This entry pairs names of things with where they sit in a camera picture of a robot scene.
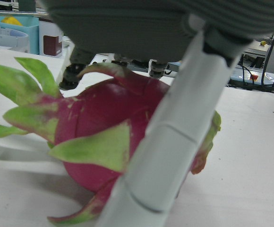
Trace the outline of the grey white left robot hand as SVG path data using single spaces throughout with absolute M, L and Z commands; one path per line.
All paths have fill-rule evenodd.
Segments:
M 96 225 L 162 227 L 253 39 L 274 32 L 274 0 L 44 0 L 75 46 L 162 63 L 182 60 Z

